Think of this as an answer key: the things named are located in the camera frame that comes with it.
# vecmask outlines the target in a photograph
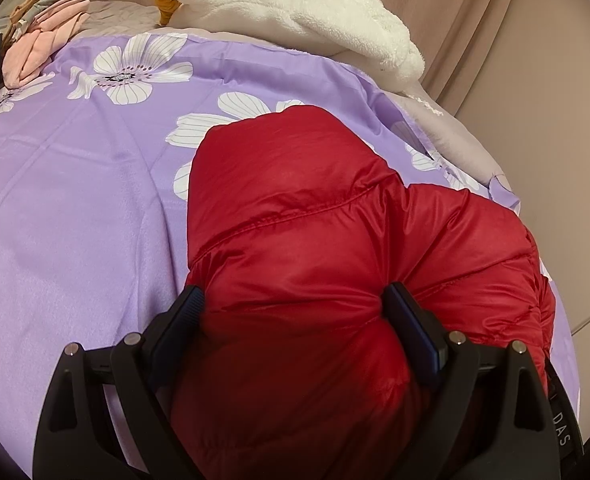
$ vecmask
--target bed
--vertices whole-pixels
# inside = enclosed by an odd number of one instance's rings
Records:
[[[0,93],[0,443],[27,474],[64,345],[141,332],[182,290],[191,160],[211,126],[314,104],[406,186],[468,189],[519,212],[501,168],[419,83],[392,94],[325,57],[159,28],[156,7],[94,2],[90,13],[40,77]],[[578,413],[570,330],[550,283],[551,359]],[[115,399],[113,409],[120,426]],[[132,450],[124,428],[120,438]]]

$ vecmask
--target beige bed sheet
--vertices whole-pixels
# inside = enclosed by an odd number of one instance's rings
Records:
[[[90,17],[83,23],[76,38],[120,34],[133,36],[142,32],[187,32],[209,40],[272,45],[267,41],[232,32],[209,32],[201,28],[160,28],[157,24],[157,7],[132,2],[91,2],[88,13]],[[485,186],[497,176],[502,185],[510,189],[502,168],[490,153],[462,123],[433,101],[419,82],[403,95],[385,93],[419,124],[444,158]]]

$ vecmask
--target red puffer jacket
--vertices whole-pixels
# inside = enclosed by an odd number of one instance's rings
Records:
[[[427,406],[381,317],[391,282],[474,342],[523,340],[544,377],[554,299],[517,216],[404,187],[320,108],[213,128],[187,230],[207,301],[171,423],[209,480],[385,476]]]

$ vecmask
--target gray garment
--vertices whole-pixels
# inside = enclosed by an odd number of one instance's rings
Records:
[[[52,6],[53,4],[59,1],[60,0],[39,0],[33,7],[28,9],[27,12],[25,12],[24,16],[22,16],[22,23],[18,27],[18,30],[20,30],[18,38],[26,32],[35,16],[37,16],[44,9],[47,9],[48,7]]]

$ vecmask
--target black device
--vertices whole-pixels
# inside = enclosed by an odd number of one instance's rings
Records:
[[[66,346],[38,425],[34,480],[203,479],[154,395],[160,386],[172,384],[191,334],[198,330],[203,302],[201,291],[189,286],[143,334],[128,334],[110,348]],[[415,376],[435,392],[387,480],[558,480],[564,463],[570,469],[581,458],[582,441],[568,398],[550,367],[550,398],[571,426],[564,428],[560,445],[556,415],[523,342],[500,349],[476,345],[462,332],[447,332],[401,283],[385,289],[382,304]],[[108,413],[105,384],[117,389],[147,473],[126,463]],[[485,390],[477,436],[464,464],[446,473],[476,387]]]

